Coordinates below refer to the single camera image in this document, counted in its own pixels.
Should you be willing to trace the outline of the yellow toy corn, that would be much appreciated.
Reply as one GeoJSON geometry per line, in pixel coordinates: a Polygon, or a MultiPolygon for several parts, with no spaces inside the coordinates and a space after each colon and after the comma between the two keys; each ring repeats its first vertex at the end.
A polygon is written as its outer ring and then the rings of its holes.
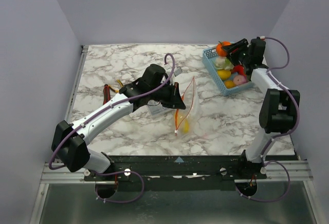
{"type": "Polygon", "coordinates": [[[181,134],[187,134],[190,131],[190,122],[188,117],[183,117],[181,115],[177,117],[176,130],[181,134]]]}

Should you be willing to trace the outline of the blue plastic basket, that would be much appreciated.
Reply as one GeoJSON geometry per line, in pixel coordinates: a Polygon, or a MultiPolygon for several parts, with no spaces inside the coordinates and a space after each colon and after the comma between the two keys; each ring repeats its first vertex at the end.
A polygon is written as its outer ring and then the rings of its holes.
{"type": "Polygon", "coordinates": [[[218,57],[218,54],[215,49],[216,47],[214,46],[203,50],[202,63],[204,64],[205,68],[209,72],[210,77],[213,79],[213,81],[215,82],[215,84],[217,85],[218,89],[220,90],[223,96],[229,96],[254,86],[254,84],[249,81],[245,84],[233,88],[227,88],[225,86],[224,81],[217,74],[217,69],[215,68],[214,65],[215,60],[218,57]]]}

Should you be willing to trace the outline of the clear zip top bag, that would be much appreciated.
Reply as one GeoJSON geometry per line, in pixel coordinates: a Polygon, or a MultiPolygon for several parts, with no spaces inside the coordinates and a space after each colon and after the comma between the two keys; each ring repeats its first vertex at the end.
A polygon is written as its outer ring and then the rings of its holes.
{"type": "Polygon", "coordinates": [[[183,138],[187,135],[192,134],[196,123],[198,122],[200,118],[200,102],[199,102],[199,96],[197,91],[197,85],[195,81],[195,77],[193,77],[187,86],[184,93],[181,95],[182,100],[184,101],[184,104],[186,106],[185,110],[177,109],[174,115],[174,124],[175,124],[175,130],[174,134],[177,138],[183,138]],[[187,134],[181,134],[179,133],[177,128],[177,117],[181,115],[183,117],[188,117],[190,122],[190,131],[187,134]]]}

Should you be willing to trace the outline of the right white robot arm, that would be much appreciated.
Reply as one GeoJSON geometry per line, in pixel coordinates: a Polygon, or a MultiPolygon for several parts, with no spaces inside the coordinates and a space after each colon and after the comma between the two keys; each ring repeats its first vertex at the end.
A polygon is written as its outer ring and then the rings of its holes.
{"type": "Polygon", "coordinates": [[[253,163],[262,164],[276,138],[294,132],[300,121],[300,93],[282,84],[272,68],[263,63],[268,37],[259,36],[251,41],[242,39],[221,50],[234,66],[243,69],[247,79],[264,94],[259,114],[260,131],[252,144],[243,152],[244,160],[236,166],[237,174],[244,179],[255,173],[253,163]]]}

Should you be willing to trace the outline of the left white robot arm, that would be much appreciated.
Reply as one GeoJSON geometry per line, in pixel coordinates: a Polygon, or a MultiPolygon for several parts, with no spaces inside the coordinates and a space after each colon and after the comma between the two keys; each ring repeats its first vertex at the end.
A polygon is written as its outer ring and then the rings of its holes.
{"type": "Polygon", "coordinates": [[[179,93],[179,84],[173,81],[173,71],[151,64],[142,77],[124,85],[107,103],[88,116],[68,123],[61,121],[55,130],[51,149],[53,155],[49,168],[56,170],[54,160],[62,161],[62,167],[76,172],[80,169],[94,171],[102,180],[113,177],[114,168],[105,153],[88,148],[88,145],[106,128],[154,100],[163,107],[185,109],[179,93]]]}

